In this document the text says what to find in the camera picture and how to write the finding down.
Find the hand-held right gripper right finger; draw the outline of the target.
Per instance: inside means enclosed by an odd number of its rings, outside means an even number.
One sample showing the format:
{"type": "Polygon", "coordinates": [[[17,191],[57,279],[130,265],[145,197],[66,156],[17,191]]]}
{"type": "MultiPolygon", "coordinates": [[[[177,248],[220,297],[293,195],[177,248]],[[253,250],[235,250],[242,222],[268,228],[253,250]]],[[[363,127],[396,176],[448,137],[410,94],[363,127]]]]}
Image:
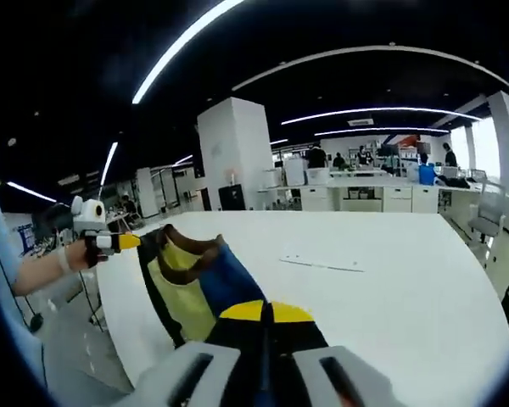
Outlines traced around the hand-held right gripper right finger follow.
{"type": "Polygon", "coordinates": [[[331,346],[314,318],[273,302],[271,406],[390,406],[390,380],[342,345],[331,346]]]}

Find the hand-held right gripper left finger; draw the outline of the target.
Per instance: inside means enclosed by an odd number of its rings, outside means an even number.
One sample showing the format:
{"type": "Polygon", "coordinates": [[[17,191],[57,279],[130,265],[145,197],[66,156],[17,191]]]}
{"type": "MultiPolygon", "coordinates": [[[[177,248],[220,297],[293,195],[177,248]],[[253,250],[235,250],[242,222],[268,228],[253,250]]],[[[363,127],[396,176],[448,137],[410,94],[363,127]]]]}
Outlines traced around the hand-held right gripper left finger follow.
{"type": "Polygon", "coordinates": [[[264,300],[221,313],[203,342],[183,344],[142,374],[136,406],[256,406],[263,382],[264,300]]]}

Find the person's left hand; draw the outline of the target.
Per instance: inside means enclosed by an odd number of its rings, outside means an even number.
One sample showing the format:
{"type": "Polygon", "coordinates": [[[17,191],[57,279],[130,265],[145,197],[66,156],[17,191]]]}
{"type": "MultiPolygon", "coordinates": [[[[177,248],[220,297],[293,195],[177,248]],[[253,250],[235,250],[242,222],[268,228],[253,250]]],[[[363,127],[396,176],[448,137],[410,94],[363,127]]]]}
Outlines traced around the person's left hand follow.
{"type": "Polygon", "coordinates": [[[82,238],[62,247],[61,264],[64,270],[78,272],[95,266],[100,259],[99,249],[90,238],[82,238]]]}

